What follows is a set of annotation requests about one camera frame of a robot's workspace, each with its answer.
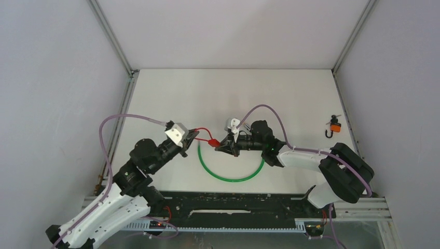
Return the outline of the green cable lock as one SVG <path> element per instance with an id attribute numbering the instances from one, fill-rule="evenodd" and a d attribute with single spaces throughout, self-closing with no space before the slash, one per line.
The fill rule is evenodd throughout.
<path id="1" fill-rule="evenodd" d="M 263 169 L 264 164 L 265 164 L 265 160 L 262 159 L 259 163 L 259 166 L 251 174 L 244 176 L 244 177 L 240 177 L 240 178 L 227 178 L 227 177 L 216 174 L 208 167 L 208 165 L 205 163 L 205 161 L 203 159 L 200 143 L 197 144 L 197 154 L 198 154 L 198 159 L 199 159 L 201 166 L 209 175 L 211 175 L 213 178 L 215 178 L 219 181 L 228 182 L 228 183 L 240 183 L 240 182 L 246 182 L 246 181 L 253 179 L 261 172 L 261 170 Z"/>

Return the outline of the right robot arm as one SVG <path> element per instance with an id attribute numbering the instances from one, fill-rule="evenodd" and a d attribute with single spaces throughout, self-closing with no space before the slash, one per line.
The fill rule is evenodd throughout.
<path id="1" fill-rule="evenodd" d="M 260 151 L 262 159 L 272 167 L 295 167 L 321 173 L 325 182 L 309 189 L 302 202 L 302 211 L 309 217 L 317 216 L 331 203 L 357 203 L 364 193 L 371 194 L 369 183 L 374 178 L 374 170 L 344 143 L 321 150 L 288 146 L 274 136 L 265 120 L 258 120 L 247 132 L 230 124 L 226 137 L 216 142 L 214 148 L 235 157 L 243 150 Z"/>

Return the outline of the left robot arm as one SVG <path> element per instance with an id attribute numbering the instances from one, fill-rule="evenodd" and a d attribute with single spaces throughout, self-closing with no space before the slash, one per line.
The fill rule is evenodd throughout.
<path id="1" fill-rule="evenodd" d="M 129 160 L 100 193 L 76 217 L 63 225 L 51 225 L 45 233 L 53 248 L 99 248 L 129 223 L 164 209 L 164 197 L 153 186 L 155 174 L 175 156 L 187 157 L 187 149 L 199 131 L 192 129 L 178 143 L 169 137 L 156 145 L 151 139 L 139 140 Z"/>

